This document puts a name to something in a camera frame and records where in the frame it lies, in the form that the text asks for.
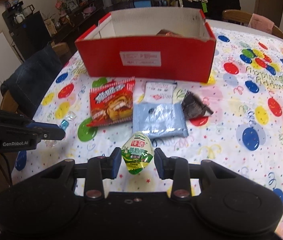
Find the pink cloth on chair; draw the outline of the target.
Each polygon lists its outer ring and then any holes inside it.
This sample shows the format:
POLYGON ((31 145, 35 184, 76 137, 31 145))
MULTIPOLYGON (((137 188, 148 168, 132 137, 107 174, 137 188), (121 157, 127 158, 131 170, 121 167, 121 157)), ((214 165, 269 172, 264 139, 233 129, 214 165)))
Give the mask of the pink cloth on chair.
POLYGON ((252 17, 248 23, 248 27, 259 31, 263 31, 268 34, 272 34, 274 22, 272 22, 271 20, 269 20, 264 16, 258 14, 252 14, 252 17))

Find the red cake snack packet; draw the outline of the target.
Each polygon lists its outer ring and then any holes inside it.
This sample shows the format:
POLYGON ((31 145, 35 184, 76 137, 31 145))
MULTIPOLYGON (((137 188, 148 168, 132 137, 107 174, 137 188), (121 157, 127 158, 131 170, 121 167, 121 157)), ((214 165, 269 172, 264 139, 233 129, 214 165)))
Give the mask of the red cake snack packet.
POLYGON ((90 117, 87 127, 99 127, 131 121, 135 78, 107 83, 89 93, 90 117))

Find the light blue snack packet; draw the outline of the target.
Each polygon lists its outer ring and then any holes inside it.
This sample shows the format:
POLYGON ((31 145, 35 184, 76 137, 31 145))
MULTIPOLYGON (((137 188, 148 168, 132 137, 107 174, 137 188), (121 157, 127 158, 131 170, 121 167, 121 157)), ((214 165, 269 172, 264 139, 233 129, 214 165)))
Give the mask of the light blue snack packet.
POLYGON ((149 139, 187 137, 188 129, 180 103, 139 103, 133 105, 133 132, 149 139))

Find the brown oreo snack packet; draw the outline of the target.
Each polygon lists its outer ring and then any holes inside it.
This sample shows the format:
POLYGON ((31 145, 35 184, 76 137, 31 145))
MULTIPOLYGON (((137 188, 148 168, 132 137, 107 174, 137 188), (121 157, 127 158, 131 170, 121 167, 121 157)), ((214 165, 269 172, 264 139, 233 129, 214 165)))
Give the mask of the brown oreo snack packet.
POLYGON ((172 31, 162 29, 157 34, 157 36, 170 36, 170 37, 182 37, 182 35, 174 33, 172 31))

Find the small clear blue candy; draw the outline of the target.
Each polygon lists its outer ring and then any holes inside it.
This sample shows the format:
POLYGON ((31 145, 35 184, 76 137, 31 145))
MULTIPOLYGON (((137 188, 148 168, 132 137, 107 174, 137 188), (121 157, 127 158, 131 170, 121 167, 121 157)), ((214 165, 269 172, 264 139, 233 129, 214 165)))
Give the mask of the small clear blue candy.
POLYGON ((66 131, 66 129, 69 127, 69 125, 76 119, 76 114, 72 111, 69 111, 64 119, 61 121, 59 128, 63 129, 63 131, 66 131))

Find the dark tv cabinet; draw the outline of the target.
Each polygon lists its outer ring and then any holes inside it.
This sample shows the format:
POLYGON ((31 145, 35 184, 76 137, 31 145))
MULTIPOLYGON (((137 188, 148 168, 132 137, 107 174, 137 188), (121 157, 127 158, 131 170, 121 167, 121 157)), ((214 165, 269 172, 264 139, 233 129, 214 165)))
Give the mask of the dark tv cabinet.
POLYGON ((37 12, 24 16, 17 22, 17 14, 23 9, 23 2, 10 7, 2 13, 13 44, 22 59, 30 58, 49 43, 66 43, 71 53, 77 48, 75 40, 97 23, 99 16, 104 16, 103 0, 88 0, 82 7, 77 7, 69 14, 55 20, 53 16, 37 12))

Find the balloon pattern tablecloth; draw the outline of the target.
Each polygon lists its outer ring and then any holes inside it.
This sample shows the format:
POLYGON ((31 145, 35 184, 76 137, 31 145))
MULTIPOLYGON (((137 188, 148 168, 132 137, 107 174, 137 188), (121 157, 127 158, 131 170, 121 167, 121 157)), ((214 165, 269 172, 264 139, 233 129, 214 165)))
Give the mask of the balloon pattern tablecloth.
MULTIPOLYGON (((251 31, 213 28, 217 38, 207 83, 178 81, 174 102, 189 90, 213 115, 187 122, 186 138, 154 139, 154 147, 191 163, 203 159, 233 170, 271 189, 283 201, 283 42, 251 31)), ((34 151, 20 152, 12 172, 18 183, 62 161, 85 163, 108 156, 131 137, 132 123, 87 127, 89 92, 108 83, 90 77, 74 54, 43 98, 35 120, 60 124, 69 111, 76 119, 61 141, 42 141, 34 151)), ((276 230, 283 239, 283 216, 276 230)))

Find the wooden chair right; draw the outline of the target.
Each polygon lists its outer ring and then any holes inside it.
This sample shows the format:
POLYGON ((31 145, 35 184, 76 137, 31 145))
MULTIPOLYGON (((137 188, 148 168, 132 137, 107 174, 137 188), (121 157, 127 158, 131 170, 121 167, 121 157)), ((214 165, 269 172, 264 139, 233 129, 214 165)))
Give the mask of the wooden chair right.
MULTIPOLYGON (((248 26, 251 17, 252 14, 242 10, 235 10, 235 9, 224 10, 222 13, 223 21, 228 21, 246 26, 248 26)), ((283 32, 275 24, 273 27, 272 35, 281 38, 283 40, 283 32)))

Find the white blue milk packet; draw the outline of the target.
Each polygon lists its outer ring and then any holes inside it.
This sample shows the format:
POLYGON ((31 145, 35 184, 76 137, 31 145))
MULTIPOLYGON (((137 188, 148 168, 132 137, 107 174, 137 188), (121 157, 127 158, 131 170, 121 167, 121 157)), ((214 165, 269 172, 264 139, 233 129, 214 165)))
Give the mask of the white blue milk packet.
POLYGON ((155 82, 147 81, 142 102, 145 103, 173 103, 176 82, 155 82))

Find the red white cardboard box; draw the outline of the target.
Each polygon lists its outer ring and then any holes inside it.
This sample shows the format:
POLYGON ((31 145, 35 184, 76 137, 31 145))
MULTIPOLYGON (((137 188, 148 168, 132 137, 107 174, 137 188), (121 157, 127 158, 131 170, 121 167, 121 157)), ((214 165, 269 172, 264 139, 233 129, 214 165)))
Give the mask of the red white cardboard box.
POLYGON ((91 77, 141 77, 206 83, 216 37, 201 9, 111 11, 76 41, 91 77), (166 29, 182 37, 157 36, 166 29))

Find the dark brown candy packet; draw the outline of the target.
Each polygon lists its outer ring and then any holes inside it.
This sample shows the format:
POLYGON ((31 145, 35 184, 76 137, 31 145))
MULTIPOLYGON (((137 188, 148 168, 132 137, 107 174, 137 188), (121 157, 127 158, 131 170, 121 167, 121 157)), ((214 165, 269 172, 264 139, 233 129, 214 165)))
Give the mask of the dark brown candy packet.
POLYGON ((193 92, 187 91, 181 102, 182 111, 186 120, 207 117, 214 112, 202 102, 202 100, 193 92))

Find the green white jelly cup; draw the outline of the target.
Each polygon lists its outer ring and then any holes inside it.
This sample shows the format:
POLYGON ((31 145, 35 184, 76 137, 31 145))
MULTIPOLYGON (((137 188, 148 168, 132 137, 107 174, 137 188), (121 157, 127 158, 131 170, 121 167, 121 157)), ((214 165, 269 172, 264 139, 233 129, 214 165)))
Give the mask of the green white jelly cup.
POLYGON ((147 135, 135 132, 122 146, 121 156, 130 174, 144 170, 154 158, 154 148, 147 135))

